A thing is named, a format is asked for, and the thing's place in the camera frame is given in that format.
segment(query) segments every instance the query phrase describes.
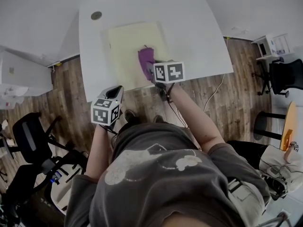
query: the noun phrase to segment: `purple object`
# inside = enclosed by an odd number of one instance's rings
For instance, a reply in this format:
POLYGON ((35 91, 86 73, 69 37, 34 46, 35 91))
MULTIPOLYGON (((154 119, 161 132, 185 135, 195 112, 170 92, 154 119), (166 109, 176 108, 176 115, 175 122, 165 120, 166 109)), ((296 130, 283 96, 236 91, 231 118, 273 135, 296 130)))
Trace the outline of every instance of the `purple object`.
POLYGON ((153 48, 149 48, 145 45, 146 48, 138 51, 138 58, 141 65, 141 69, 146 76, 146 79, 149 81, 152 80, 152 74, 148 70, 147 64, 154 64, 155 60, 153 58, 153 48))

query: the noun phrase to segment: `round table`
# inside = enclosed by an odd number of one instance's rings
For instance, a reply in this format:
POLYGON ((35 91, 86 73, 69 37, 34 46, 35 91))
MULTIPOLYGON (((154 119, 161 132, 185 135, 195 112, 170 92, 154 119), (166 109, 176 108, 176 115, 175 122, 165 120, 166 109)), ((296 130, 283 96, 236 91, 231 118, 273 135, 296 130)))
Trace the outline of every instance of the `round table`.
POLYGON ((285 137, 289 130, 292 130, 292 136, 296 135, 297 132, 297 109, 294 102, 291 102, 286 115, 284 114, 276 114, 276 113, 266 113, 260 112, 255 120, 254 125, 254 138, 256 140, 260 140, 263 136, 267 136, 270 138, 274 138, 276 140, 280 140, 280 148, 283 149, 285 137), (277 118, 284 119, 284 127, 282 134, 277 134, 273 132, 266 131, 267 127, 267 118, 277 118))

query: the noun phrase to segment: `white table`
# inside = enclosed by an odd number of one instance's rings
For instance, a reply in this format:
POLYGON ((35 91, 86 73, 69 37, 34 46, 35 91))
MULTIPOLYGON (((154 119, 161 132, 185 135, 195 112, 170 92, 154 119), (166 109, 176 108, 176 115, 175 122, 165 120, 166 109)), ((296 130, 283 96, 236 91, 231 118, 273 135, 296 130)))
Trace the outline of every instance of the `white table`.
POLYGON ((222 33, 205 0, 107 0, 80 8, 80 58, 86 100, 117 85, 108 58, 107 30, 157 21, 175 61, 184 61, 186 79, 233 72, 222 33), (99 20, 91 14, 101 11, 99 20))

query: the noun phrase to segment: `gray t-shirt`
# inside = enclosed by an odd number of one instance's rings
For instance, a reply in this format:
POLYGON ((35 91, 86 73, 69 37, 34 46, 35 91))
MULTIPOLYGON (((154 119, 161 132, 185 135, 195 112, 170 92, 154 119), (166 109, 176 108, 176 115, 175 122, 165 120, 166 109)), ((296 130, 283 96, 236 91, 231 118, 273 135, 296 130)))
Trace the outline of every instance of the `gray t-shirt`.
POLYGON ((66 227, 158 227, 173 212, 209 226, 244 226, 228 199, 228 180, 252 183, 269 201, 266 183, 225 143, 208 155, 171 124, 141 124, 119 135, 114 162, 98 183, 76 176, 66 227))

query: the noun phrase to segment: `white cabinet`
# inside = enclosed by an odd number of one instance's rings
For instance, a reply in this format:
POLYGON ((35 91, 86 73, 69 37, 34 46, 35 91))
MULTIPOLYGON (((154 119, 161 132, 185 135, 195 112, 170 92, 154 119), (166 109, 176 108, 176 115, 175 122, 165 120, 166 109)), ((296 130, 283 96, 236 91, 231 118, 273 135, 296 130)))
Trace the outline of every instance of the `white cabinet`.
POLYGON ((0 109, 14 108, 23 97, 52 89, 50 69, 6 51, 0 53, 0 109))

